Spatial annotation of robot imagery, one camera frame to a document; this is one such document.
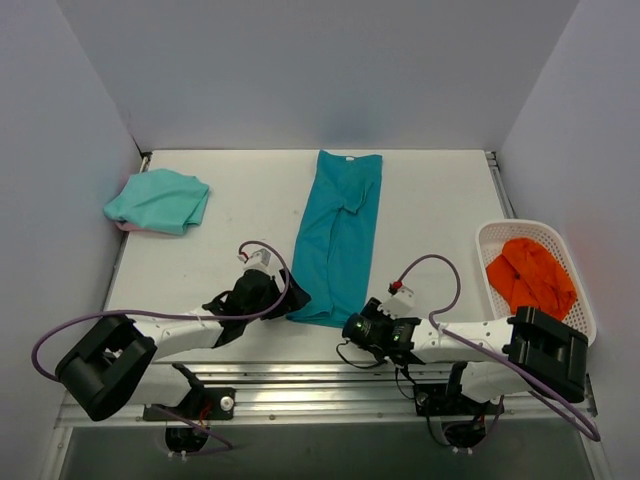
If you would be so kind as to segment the teal t-shirt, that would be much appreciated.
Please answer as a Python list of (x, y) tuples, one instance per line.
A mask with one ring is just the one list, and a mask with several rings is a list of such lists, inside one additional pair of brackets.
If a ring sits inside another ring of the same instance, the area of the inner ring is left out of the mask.
[(297, 234), (292, 274), (311, 300), (287, 319), (341, 328), (367, 300), (383, 157), (321, 150)]

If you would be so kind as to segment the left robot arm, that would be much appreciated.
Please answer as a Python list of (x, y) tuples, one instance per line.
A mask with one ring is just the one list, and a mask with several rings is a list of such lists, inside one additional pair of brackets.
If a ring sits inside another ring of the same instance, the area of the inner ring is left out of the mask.
[(234, 287), (218, 294), (184, 320), (133, 319), (104, 315), (60, 360), (55, 377), (94, 421), (105, 420), (125, 405), (142, 404), (146, 418), (229, 419), (231, 393), (208, 388), (180, 362), (158, 361), (195, 349), (214, 349), (243, 335), (255, 319), (270, 320), (297, 312), (310, 295), (281, 269), (285, 284), (249, 269)]

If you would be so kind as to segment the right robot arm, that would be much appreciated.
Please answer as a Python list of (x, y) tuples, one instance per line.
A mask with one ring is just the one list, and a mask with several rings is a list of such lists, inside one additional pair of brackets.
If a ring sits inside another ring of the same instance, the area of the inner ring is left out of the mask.
[(399, 368), (451, 363), (453, 381), (443, 391), (455, 412), (528, 390), (570, 404), (585, 398), (587, 336), (534, 307), (500, 319), (446, 324), (393, 319), (372, 298), (349, 317), (342, 336), (377, 362)]

